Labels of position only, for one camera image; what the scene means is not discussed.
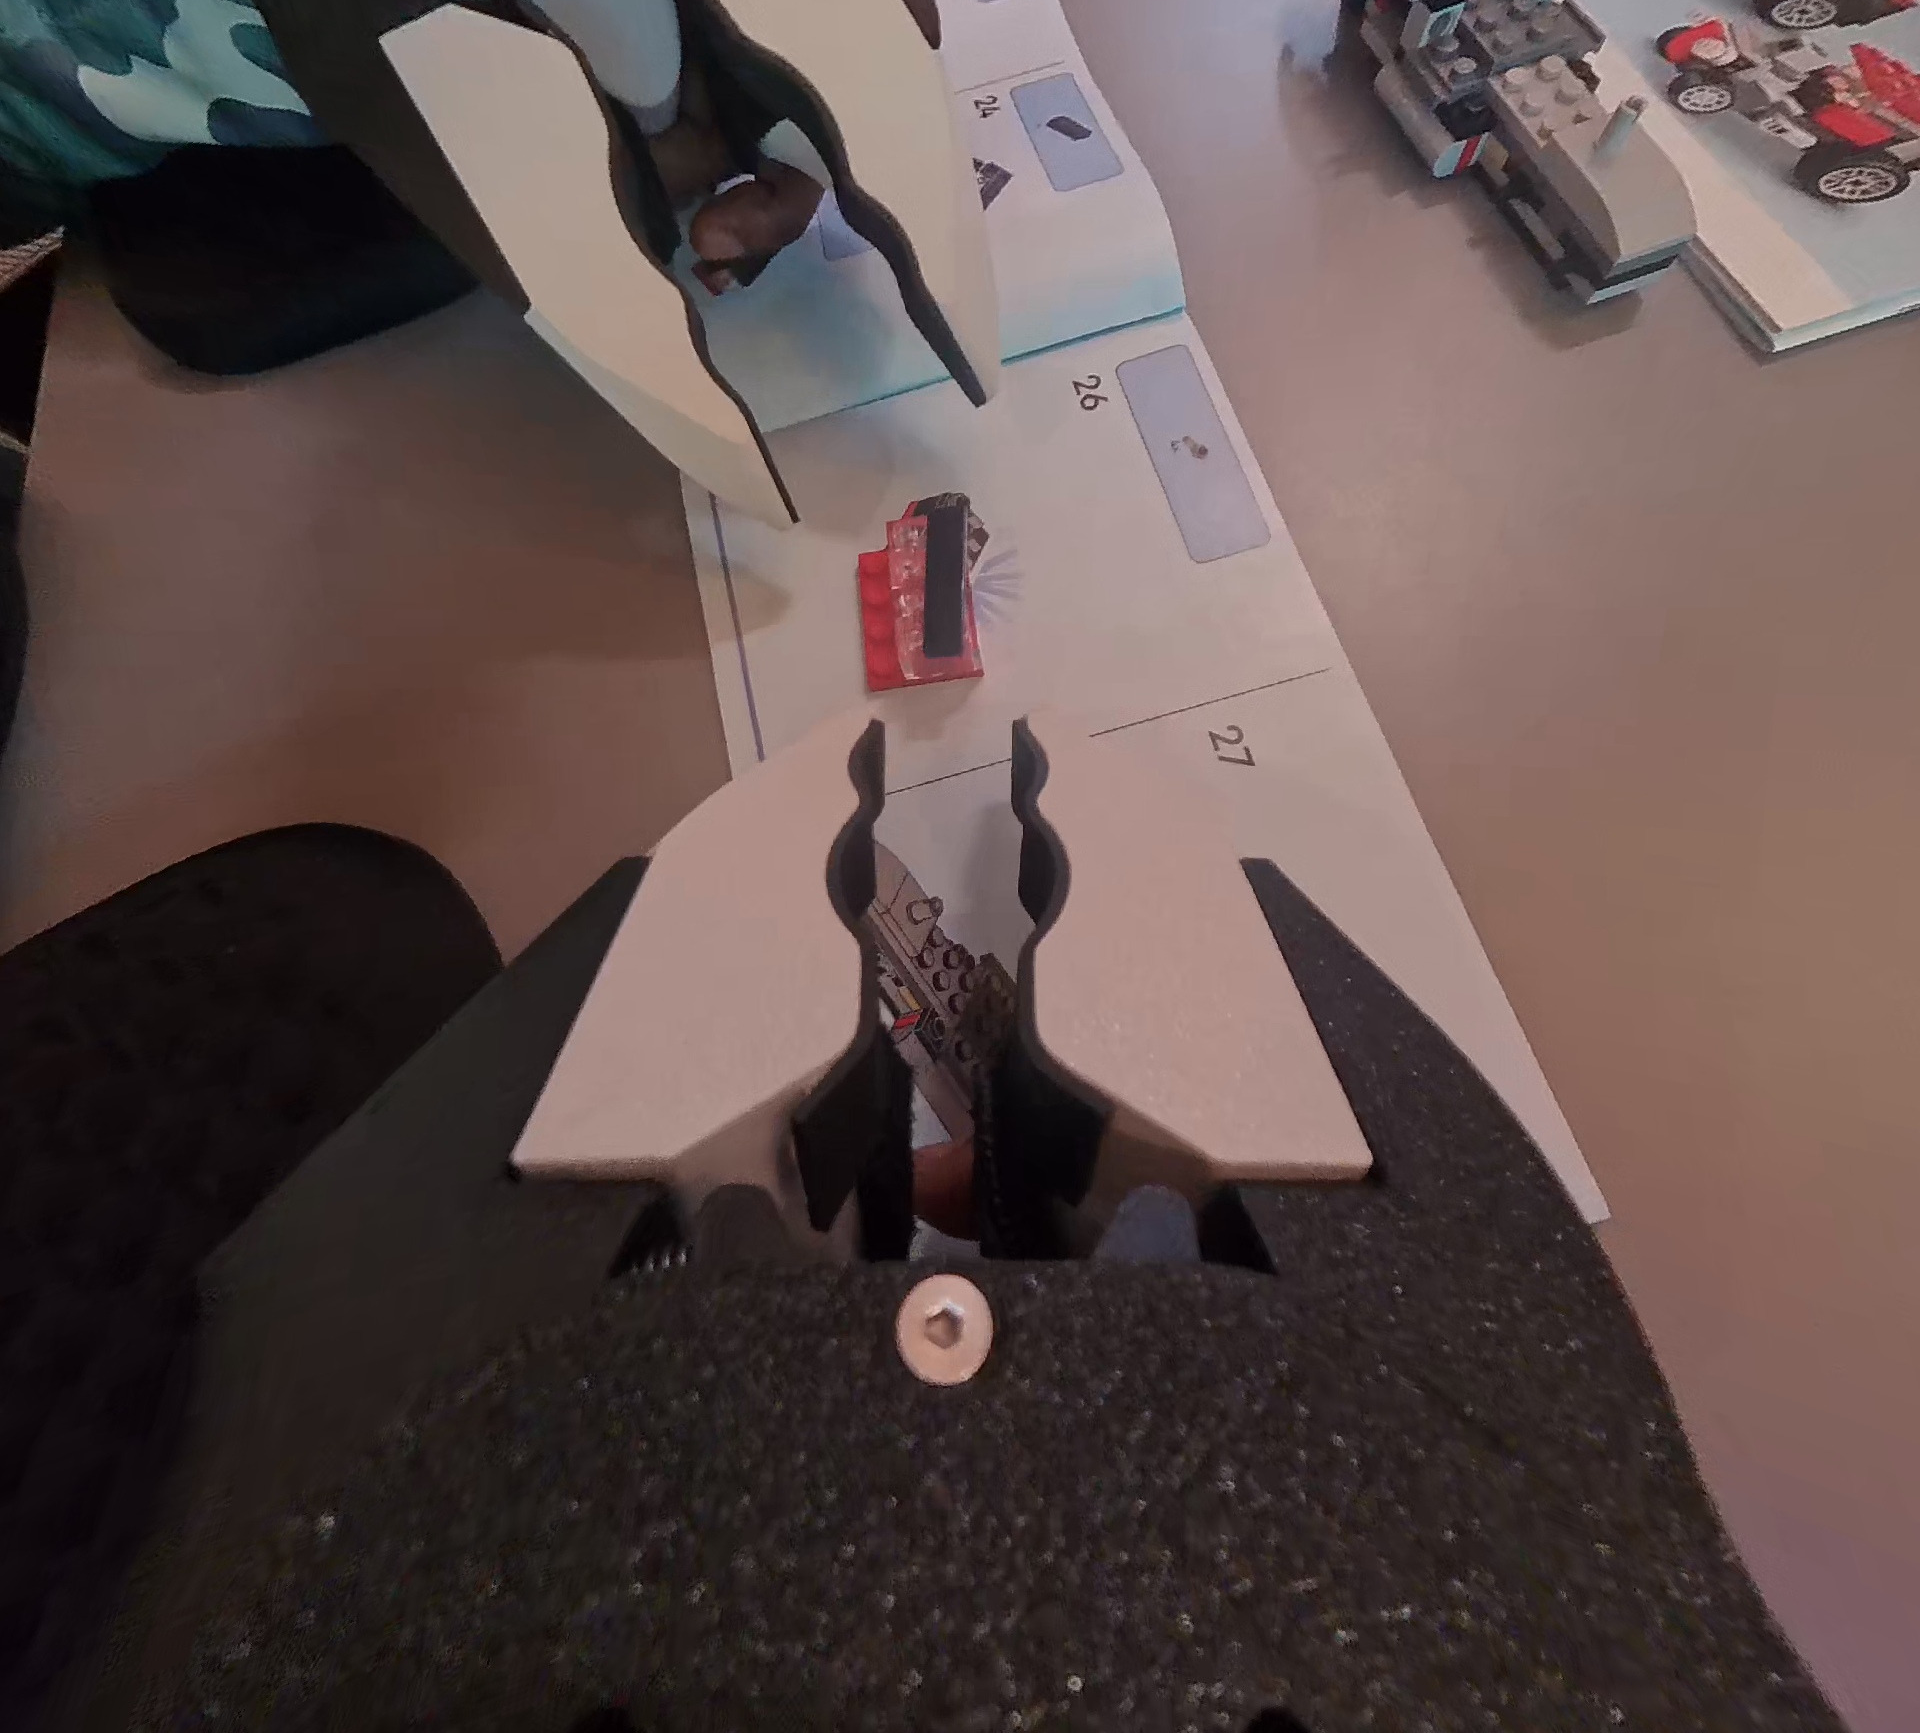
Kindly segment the teal camouflage clothing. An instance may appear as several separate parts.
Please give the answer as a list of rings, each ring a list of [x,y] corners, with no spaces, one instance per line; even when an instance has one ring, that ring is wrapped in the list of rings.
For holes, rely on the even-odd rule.
[[[1,0],[10,189],[130,179],[190,144],[324,141],[252,0]]]

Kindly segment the grey toy brick car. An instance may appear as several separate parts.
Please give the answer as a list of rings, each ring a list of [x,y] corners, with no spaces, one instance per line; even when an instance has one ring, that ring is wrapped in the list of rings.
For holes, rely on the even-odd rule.
[[[1610,301],[1696,235],[1646,100],[1598,94],[1605,33],[1576,0],[1340,0],[1376,101],[1436,180],[1474,175],[1572,301]]]

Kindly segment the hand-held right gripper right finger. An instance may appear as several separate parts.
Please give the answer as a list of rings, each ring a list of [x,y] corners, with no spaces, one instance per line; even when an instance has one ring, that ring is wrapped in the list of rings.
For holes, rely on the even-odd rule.
[[[1012,729],[1015,1167],[1072,1219],[1139,1186],[1352,1186],[1373,1154],[1256,873],[1187,779],[1060,710]]]

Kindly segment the toy car picture booklet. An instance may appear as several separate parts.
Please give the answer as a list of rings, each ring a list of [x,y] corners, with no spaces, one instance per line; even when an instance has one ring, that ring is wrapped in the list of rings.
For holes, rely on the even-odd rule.
[[[1916,0],[1619,0],[1617,26],[1754,344],[1916,311]]]

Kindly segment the grey desk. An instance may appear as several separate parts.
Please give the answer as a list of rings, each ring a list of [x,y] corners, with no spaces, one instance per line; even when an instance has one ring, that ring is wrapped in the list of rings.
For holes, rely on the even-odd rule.
[[[1778,1623],[1916,1728],[1916,325],[1564,309],[1331,0],[1062,0]],[[728,768],[673,476],[487,299],[175,376],[66,261],[3,944],[206,846],[414,841],[503,952]]]

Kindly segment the small black toy brick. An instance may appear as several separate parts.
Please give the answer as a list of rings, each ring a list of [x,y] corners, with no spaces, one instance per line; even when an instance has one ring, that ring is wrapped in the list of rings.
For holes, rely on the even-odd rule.
[[[921,653],[928,664],[955,660],[967,645],[969,514],[970,504],[965,495],[929,497],[921,504],[924,519]]]

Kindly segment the person's left hand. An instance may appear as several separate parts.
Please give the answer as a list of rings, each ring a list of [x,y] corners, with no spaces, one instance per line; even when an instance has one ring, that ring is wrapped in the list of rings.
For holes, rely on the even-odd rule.
[[[823,184],[807,170],[773,158],[711,192],[687,229],[699,284],[714,297],[750,287],[769,258],[804,235],[821,198]]]

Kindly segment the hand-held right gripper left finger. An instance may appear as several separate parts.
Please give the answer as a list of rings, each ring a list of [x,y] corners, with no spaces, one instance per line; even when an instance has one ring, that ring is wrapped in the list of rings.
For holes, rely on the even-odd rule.
[[[876,717],[833,717],[671,827],[644,861],[510,1167],[766,1193],[800,1236],[842,1224],[888,1123],[876,1064]]]

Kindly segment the red toy brick assembly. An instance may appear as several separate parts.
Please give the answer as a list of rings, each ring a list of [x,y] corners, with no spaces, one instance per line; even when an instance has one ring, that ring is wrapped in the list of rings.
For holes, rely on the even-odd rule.
[[[924,519],[921,517],[921,504],[940,495],[964,493],[946,492],[907,502],[903,512],[886,523],[885,543],[857,555],[855,595],[862,664],[867,689],[873,693],[983,677],[984,664],[977,638],[972,572],[988,543],[988,533],[984,523],[972,512],[972,507],[969,514],[965,586],[965,652],[955,660],[933,664],[928,664],[921,653],[921,598],[924,598]]]

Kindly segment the open instruction booklet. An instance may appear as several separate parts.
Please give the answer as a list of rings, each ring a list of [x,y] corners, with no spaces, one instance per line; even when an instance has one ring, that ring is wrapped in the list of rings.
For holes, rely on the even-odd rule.
[[[683,488],[728,774],[866,707],[855,559],[907,500],[970,497],[983,676],[876,696],[876,832],[945,925],[1012,966],[1024,937],[1013,720],[1065,710],[1204,791],[1417,1004],[1608,1215],[1204,345],[1158,186],[1060,0],[936,0],[991,242],[991,404],[946,378],[833,198],[744,290],[699,297],[714,359],[800,514]]]

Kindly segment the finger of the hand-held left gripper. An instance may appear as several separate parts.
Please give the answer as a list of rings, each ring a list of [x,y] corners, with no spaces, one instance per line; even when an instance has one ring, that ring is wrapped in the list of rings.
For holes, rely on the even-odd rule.
[[[1000,373],[991,249],[953,93],[909,0],[699,0],[721,64],[797,125],[905,316],[977,406]]]
[[[735,511],[797,524],[702,321],[627,213],[616,127],[567,39],[443,3],[379,52],[477,211],[527,328],[640,442]]]

